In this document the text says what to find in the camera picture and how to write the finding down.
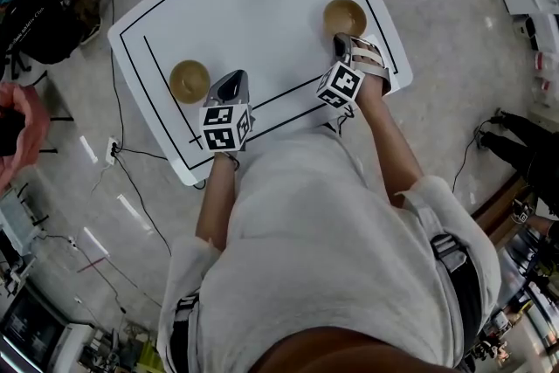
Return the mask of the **person's right hand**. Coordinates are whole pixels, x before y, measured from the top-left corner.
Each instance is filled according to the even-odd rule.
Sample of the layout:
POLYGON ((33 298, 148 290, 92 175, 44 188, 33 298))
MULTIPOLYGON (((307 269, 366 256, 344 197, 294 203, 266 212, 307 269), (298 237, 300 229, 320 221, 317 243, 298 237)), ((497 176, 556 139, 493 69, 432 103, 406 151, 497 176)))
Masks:
POLYGON ((380 50, 362 38, 350 38, 350 67, 382 81, 382 96, 391 90, 390 71, 380 50))

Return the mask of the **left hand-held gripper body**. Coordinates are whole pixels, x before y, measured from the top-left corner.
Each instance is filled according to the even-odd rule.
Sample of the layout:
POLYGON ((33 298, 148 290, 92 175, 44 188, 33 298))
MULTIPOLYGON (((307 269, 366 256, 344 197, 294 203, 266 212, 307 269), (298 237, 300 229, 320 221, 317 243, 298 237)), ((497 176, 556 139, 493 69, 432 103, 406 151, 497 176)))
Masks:
POLYGON ((242 151, 253 122, 249 104, 220 104, 217 100, 207 100, 199 111, 202 144, 211 153, 242 151))

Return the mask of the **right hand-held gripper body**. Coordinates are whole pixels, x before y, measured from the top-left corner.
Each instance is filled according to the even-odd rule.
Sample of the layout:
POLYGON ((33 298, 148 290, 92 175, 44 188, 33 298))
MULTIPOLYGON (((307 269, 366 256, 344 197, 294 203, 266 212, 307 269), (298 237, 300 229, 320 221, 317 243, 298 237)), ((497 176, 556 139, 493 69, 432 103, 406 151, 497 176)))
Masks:
POLYGON ((386 68, 362 62, 348 66, 338 61, 322 75, 316 96, 333 108, 354 105, 366 76, 374 76, 383 81, 383 94, 391 90, 390 74, 386 68))

